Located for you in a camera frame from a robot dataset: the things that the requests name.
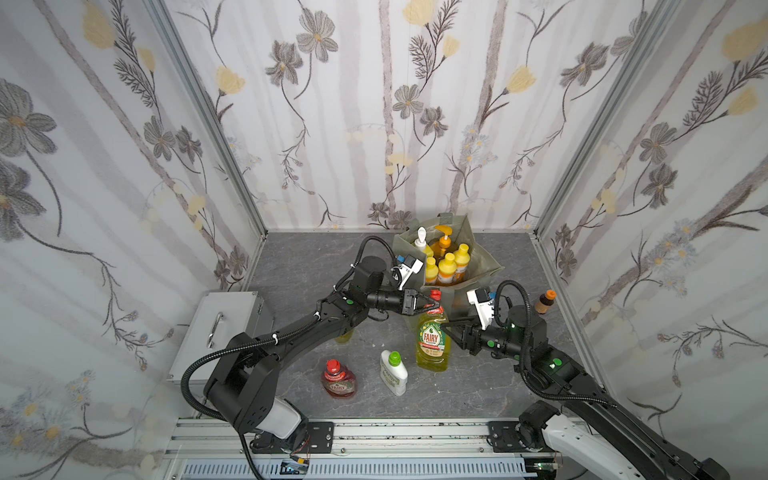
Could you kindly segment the orange bottle yellow cap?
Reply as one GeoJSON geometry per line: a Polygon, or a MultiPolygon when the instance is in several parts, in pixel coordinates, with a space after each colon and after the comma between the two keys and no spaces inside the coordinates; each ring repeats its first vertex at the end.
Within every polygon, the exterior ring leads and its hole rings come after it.
{"type": "Polygon", "coordinates": [[[452,285],[455,282],[457,263],[453,253],[446,253],[438,263],[438,280],[440,285],[452,285]]]}
{"type": "Polygon", "coordinates": [[[425,263],[425,281],[426,285],[435,285],[439,275],[439,268],[436,259],[428,256],[425,263]]]}
{"type": "Polygon", "coordinates": [[[454,252],[456,270],[454,273],[454,282],[456,284],[464,281],[466,273],[471,260],[470,246],[466,243],[461,243],[457,250],[454,252]]]}

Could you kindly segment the green bottle red cap rear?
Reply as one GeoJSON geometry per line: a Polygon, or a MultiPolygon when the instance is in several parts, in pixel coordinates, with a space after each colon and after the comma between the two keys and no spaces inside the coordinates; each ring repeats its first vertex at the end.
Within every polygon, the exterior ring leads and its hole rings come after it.
{"type": "Polygon", "coordinates": [[[346,343],[348,343],[351,340],[353,334],[354,334],[354,331],[353,330],[349,330],[346,333],[344,333],[343,335],[340,335],[340,336],[336,337],[335,341],[338,344],[346,344],[346,343]]]}

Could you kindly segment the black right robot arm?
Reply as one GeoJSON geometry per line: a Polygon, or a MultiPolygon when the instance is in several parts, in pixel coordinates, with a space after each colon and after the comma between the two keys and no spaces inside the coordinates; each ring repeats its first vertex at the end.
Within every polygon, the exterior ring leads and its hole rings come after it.
{"type": "Polygon", "coordinates": [[[529,451],[550,449],[601,479],[727,479],[712,458],[697,459],[652,430],[614,399],[574,358],[554,347],[547,325],[524,287],[506,280],[494,292],[471,291],[472,312],[442,324],[455,345],[514,361],[537,402],[504,442],[529,451]]]}

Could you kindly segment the large orange pump soap bottle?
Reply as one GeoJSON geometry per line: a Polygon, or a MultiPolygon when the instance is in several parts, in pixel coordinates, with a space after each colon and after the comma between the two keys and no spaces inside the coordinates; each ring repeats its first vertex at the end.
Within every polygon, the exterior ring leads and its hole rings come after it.
{"type": "Polygon", "coordinates": [[[448,225],[437,225],[435,226],[435,231],[438,236],[430,243],[430,248],[435,260],[439,261],[443,259],[447,253],[452,253],[454,251],[453,240],[451,238],[453,229],[448,225]]]}

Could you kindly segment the green bottle red cap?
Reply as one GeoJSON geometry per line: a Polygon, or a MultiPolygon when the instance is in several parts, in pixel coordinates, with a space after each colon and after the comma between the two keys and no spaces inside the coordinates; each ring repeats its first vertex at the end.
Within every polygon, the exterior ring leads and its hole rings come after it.
{"type": "Polygon", "coordinates": [[[353,330],[349,330],[346,333],[344,333],[343,335],[340,335],[340,336],[336,337],[335,341],[338,344],[346,344],[346,343],[348,343],[351,340],[353,334],[354,334],[354,331],[353,330]]]}
{"type": "Polygon", "coordinates": [[[448,319],[440,305],[442,292],[433,289],[429,297],[433,306],[420,315],[417,328],[416,363],[425,370],[444,372],[449,364],[451,339],[441,326],[448,319]]]}

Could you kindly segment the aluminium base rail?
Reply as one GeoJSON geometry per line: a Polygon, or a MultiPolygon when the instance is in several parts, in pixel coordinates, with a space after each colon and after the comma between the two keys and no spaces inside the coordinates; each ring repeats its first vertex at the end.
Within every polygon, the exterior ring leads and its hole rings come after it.
{"type": "Polygon", "coordinates": [[[582,422],[550,419],[525,439],[514,418],[322,419],[296,453],[245,455],[214,420],[180,420],[155,479],[640,479],[582,422]]]}

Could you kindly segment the green bottle red cap front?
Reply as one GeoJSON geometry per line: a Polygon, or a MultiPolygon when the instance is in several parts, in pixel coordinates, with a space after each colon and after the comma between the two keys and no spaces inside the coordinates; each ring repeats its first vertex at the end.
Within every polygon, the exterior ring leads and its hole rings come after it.
{"type": "Polygon", "coordinates": [[[433,289],[429,297],[433,306],[420,315],[417,328],[416,363],[425,370],[444,372],[449,364],[451,339],[441,326],[448,319],[440,305],[442,292],[433,289]]]}

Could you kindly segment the green fabric shopping bag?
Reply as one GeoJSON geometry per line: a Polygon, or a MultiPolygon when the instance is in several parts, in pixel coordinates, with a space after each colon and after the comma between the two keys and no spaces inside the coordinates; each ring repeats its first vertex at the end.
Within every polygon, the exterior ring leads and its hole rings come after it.
{"type": "Polygon", "coordinates": [[[465,316],[475,311],[467,299],[467,293],[477,288],[489,287],[492,276],[500,272],[503,267],[487,249],[476,241],[468,216],[453,213],[440,213],[428,220],[411,221],[404,232],[394,237],[393,249],[395,254],[403,257],[413,256],[426,262],[426,254],[416,246],[418,229],[421,227],[425,229],[425,241],[431,246],[442,235],[437,230],[438,226],[452,229],[449,236],[452,253],[455,253],[461,244],[468,245],[469,263],[464,268],[463,279],[451,285],[441,285],[440,283],[428,285],[425,273],[426,266],[423,266],[419,273],[413,274],[406,281],[405,286],[415,288],[425,294],[428,294],[432,289],[439,289],[442,291],[441,303],[446,313],[450,317],[465,316]]]}

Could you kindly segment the red soap bottle red cap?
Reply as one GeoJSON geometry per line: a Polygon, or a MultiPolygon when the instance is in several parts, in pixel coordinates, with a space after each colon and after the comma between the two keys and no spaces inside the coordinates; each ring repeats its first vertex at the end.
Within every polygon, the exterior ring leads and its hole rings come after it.
{"type": "Polygon", "coordinates": [[[356,375],[335,359],[328,360],[322,374],[326,392],[336,398],[350,398],[357,392],[356,375]]]}

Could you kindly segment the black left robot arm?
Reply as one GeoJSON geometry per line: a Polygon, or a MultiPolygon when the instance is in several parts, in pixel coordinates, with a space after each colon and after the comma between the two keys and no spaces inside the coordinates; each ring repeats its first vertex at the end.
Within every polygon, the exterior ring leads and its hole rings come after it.
{"type": "Polygon", "coordinates": [[[439,308],[439,300],[406,285],[408,276],[420,270],[416,259],[398,259],[391,246],[385,250],[386,258],[357,251],[349,270],[317,300],[312,313],[269,334],[237,334],[225,348],[193,361],[181,375],[186,403],[235,430],[254,478],[261,474],[246,434],[268,433],[287,452],[301,450],[310,437],[306,416],[276,395],[282,370],[358,327],[373,310],[413,317],[439,308]]]}

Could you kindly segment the white bottle green cap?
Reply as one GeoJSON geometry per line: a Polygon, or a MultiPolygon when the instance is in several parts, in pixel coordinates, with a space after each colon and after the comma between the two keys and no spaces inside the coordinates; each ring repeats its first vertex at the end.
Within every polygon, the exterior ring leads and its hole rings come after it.
{"type": "Polygon", "coordinates": [[[400,397],[406,392],[408,371],[398,351],[381,352],[380,377],[394,395],[400,397]]]}

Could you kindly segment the large yellow pump soap bottle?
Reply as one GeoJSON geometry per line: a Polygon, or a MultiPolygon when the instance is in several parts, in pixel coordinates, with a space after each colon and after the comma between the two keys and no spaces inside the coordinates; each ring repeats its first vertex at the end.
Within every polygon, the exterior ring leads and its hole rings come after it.
{"type": "Polygon", "coordinates": [[[417,229],[417,236],[413,242],[413,245],[421,253],[424,253],[427,258],[432,258],[434,256],[434,252],[432,248],[429,246],[428,242],[426,241],[426,236],[427,236],[426,228],[419,227],[417,229]]]}

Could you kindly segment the small bottle orange cap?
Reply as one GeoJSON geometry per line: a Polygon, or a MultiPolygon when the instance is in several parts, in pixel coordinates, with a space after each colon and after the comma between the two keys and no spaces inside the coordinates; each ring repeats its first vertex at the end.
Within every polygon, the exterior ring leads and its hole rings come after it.
{"type": "Polygon", "coordinates": [[[539,315],[546,314],[547,311],[554,305],[556,298],[557,298],[557,293],[554,290],[545,291],[539,296],[534,306],[534,310],[539,315]]]}

